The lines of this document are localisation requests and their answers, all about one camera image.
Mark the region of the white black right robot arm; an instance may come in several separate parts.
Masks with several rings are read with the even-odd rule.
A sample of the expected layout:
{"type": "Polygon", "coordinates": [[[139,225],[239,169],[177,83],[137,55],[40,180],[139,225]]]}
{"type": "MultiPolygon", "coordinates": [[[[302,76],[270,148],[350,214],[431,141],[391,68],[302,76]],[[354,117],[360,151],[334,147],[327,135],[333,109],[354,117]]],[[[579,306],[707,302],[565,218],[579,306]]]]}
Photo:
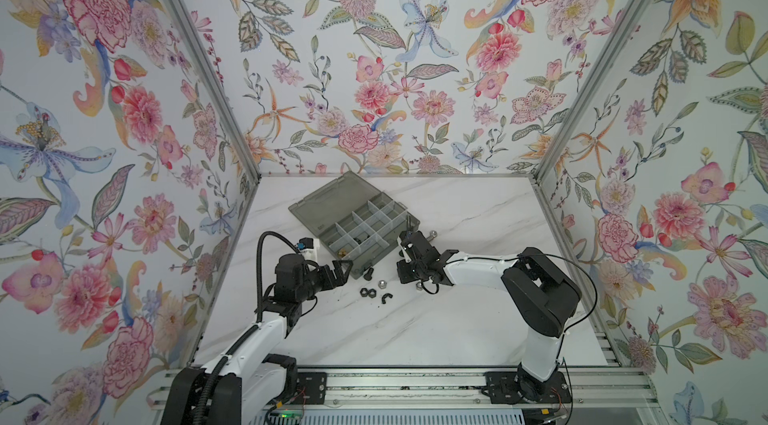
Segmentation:
{"type": "Polygon", "coordinates": [[[522,360],[513,372],[487,372],[484,394],[493,404],[570,404],[572,392],[559,358],[568,320],[582,300],[578,285],[550,257],[527,247],[512,258],[472,256],[455,249],[438,251],[420,231],[399,234],[401,283],[481,286],[505,291],[528,332],[522,360]]]}

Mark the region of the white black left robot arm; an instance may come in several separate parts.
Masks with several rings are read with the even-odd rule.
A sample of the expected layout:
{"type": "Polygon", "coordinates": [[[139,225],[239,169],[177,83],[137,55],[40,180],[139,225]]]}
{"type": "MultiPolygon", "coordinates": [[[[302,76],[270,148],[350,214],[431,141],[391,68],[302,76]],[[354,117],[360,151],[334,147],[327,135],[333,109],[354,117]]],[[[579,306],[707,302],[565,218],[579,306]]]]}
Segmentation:
{"type": "Polygon", "coordinates": [[[344,286],[352,267],[350,260],[319,265],[302,253],[282,256],[254,323],[218,358],[174,377],[160,423],[253,424],[265,408],[296,397],[296,359],[275,349],[298,323],[304,303],[344,286]]]}

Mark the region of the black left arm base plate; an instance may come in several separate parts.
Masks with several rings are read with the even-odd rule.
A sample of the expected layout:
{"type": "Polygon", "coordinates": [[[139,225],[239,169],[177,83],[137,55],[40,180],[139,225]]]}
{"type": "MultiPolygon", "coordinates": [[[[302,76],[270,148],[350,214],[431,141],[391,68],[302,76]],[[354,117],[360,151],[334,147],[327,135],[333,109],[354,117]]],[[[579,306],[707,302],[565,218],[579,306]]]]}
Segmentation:
{"type": "Polygon", "coordinates": [[[326,372],[299,372],[290,404],[324,405],[328,374],[326,372]]]}

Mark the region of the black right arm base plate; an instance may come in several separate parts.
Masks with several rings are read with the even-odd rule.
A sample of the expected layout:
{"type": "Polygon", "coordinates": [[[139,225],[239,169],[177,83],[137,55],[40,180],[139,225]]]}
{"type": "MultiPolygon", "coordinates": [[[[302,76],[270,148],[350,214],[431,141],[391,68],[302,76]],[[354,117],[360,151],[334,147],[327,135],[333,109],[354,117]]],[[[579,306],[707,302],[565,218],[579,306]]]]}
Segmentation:
{"type": "Polygon", "coordinates": [[[484,391],[492,404],[565,405],[573,402],[567,377],[558,370],[546,381],[539,381],[522,369],[490,371],[484,378],[484,391]]]}

